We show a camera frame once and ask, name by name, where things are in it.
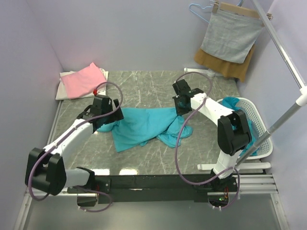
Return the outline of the teal t shirt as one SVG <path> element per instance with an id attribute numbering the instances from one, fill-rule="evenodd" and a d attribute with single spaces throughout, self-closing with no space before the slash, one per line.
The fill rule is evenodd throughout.
<path id="1" fill-rule="evenodd" d="M 156 138 L 170 148 L 176 146 L 185 119 L 174 107 L 123 108 L 124 119 L 102 125 L 98 132 L 111 132 L 115 149 L 122 152 L 138 145 L 144 146 Z"/>

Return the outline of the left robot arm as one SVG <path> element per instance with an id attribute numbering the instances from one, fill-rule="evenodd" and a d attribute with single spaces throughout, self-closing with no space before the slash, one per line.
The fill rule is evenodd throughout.
<path id="1" fill-rule="evenodd" d="M 121 103 L 122 100 L 112 100 L 105 95 L 95 96 L 93 103 L 55 141 L 42 149 L 33 148 L 28 155 L 25 174 L 29 192 L 37 189 L 55 196 L 68 187 L 80 187 L 86 193 L 96 189 L 94 171 L 84 167 L 68 170 L 66 162 L 79 144 L 101 126 L 124 118 Z"/>

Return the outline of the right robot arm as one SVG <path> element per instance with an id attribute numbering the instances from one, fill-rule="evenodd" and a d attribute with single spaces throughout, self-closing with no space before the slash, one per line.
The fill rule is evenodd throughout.
<path id="1" fill-rule="evenodd" d="M 212 169 L 211 187 L 222 191 L 227 186 L 227 177 L 235 169 L 236 161 L 243 149 L 252 141 L 246 114 L 242 110 L 227 108 L 208 97 L 202 90 L 191 89 L 185 80 L 173 84 L 173 97 L 178 115 L 189 114 L 183 126 L 197 113 L 203 114 L 217 126 L 220 148 L 218 161 Z"/>

